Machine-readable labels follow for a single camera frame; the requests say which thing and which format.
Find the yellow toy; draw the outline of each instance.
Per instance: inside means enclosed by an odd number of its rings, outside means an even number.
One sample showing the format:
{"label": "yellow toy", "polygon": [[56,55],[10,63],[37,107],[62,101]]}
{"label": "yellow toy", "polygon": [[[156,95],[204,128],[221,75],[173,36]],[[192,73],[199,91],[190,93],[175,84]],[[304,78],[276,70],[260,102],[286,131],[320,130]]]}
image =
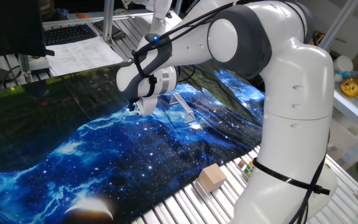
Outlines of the yellow toy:
{"label": "yellow toy", "polygon": [[349,98],[358,96],[358,77],[353,76],[345,79],[342,82],[341,91]]}

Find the wooden block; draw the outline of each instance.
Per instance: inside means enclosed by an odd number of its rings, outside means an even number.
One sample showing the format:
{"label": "wooden block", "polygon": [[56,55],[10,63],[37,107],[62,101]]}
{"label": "wooden block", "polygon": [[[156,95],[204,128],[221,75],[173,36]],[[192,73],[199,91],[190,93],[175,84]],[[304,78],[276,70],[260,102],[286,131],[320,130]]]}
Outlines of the wooden block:
{"label": "wooden block", "polygon": [[247,165],[247,162],[245,160],[241,159],[241,161],[239,162],[238,165],[239,165],[240,168],[243,168],[244,166]]}
{"label": "wooden block", "polygon": [[225,180],[226,175],[224,175],[217,164],[205,167],[201,171],[200,176],[198,176],[198,182],[207,193],[218,189]]}

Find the paper sheet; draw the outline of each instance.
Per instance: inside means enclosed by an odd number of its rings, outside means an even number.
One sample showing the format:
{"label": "paper sheet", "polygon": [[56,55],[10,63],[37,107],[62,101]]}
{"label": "paper sheet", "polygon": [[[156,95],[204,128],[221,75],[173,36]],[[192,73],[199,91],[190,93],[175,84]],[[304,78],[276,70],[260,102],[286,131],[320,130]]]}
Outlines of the paper sheet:
{"label": "paper sheet", "polygon": [[100,36],[70,44],[48,46],[47,49],[55,51],[55,56],[47,56],[54,76],[122,62],[122,58]]}

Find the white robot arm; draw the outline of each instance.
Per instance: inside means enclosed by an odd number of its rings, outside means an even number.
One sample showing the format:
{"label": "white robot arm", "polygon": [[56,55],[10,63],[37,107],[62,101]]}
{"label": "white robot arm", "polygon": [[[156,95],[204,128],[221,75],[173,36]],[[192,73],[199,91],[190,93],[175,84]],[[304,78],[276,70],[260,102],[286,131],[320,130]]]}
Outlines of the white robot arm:
{"label": "white robot arm", "polygon": [[302,5],[232,4],[201,0],[174,29],[145,35],[133,61],[118,71],[117,86],[139,114],[148,115],[160,94],[175,89],[173,66],[212,58],[244,78],[260,74],[266,86],[261,150],[231,223],[301,223],[337,187],[334,172],[324,166],[333,63],[327,52],[306,44],[313,22]]}

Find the star pattern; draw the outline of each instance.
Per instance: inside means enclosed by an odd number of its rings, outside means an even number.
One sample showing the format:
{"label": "star pattern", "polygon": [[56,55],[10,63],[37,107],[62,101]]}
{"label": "star pattern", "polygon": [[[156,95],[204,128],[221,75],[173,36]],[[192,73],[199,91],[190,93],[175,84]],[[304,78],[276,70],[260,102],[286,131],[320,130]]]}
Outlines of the star pattern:
{"label": "star pattern", "polygon": [[[228,86],[236,82],[233,92],[251,112],[263,104],[263,95],[245,96],[258,91],[248,84],[227,74],[221,79]],[[163,95],[150,116],[123,108],[78,128],[36,166],[0,173],[0,223],[60,223],[70,207],[86,199],[104,202],[115,223],[128,223],[202,168],[223,164],[260,142],[260,125],[207,90],[183,84],[174,93],[186,100],[196,121],[183,124],[185,110],[169,105],[172,94]],[[255,111],[260,120],[262,109]]]}

